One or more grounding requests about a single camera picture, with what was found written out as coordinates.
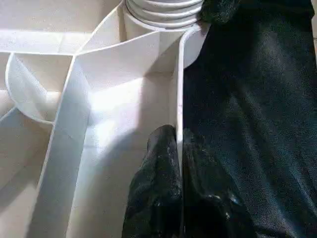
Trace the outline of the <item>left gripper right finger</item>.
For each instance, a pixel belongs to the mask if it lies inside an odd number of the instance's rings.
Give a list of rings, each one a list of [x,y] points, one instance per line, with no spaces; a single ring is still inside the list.
[[[203,136],[183,131],[184,235],[254,238],[256,230],[238,188]]]

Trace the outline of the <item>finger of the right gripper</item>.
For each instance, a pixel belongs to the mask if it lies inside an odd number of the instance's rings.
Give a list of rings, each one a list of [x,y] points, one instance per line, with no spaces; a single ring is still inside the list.
[[[233,17],[240,3],[240,0],[205,0],[199,16],[210,24],[225,24]]]

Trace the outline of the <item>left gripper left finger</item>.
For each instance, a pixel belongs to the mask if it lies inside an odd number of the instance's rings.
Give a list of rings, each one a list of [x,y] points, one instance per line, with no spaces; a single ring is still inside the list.
[[[182,181],[175,128],[153,131],[130,186],[123,222],[125,238],[176,238],[182,213]]]

